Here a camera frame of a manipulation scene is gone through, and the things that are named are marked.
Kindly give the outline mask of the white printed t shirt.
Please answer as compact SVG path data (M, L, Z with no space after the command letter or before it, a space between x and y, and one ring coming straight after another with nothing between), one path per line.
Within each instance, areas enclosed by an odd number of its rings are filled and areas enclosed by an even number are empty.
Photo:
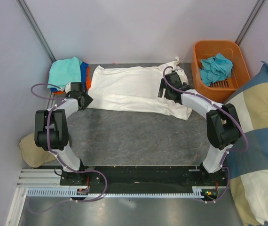
M187 120L192 109L158 97L163 72L168 66L177 70L182 82L188 82L184 70L179 67L180 59L150 67L104 68L97 66L92 75L89 96L93 99L88 106L92 109L158 113Z

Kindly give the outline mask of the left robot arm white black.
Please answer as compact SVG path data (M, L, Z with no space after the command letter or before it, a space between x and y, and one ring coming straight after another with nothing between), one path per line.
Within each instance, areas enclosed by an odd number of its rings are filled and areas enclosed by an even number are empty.
M70 179L76 185L86 182L84 165L69 144L67 119L78 111L85 110L93 101L82 82L70 82L65 86L66 95L50 98L56 101L53 107L35 113L34 142L37 147L51 153L61 164L63 171L71 172Z

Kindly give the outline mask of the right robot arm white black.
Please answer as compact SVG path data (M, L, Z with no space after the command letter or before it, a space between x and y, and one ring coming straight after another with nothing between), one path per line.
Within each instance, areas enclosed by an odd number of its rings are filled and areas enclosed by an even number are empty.
M187 83L181 82L175 70L163 73L158 97L185 105L206 119L210 147L202 163L205 170L199 173L199 180L203 185L210 185L216 180L215 172L222 168L230 149L242 136L235 107L232 104L217 103L199 94Z

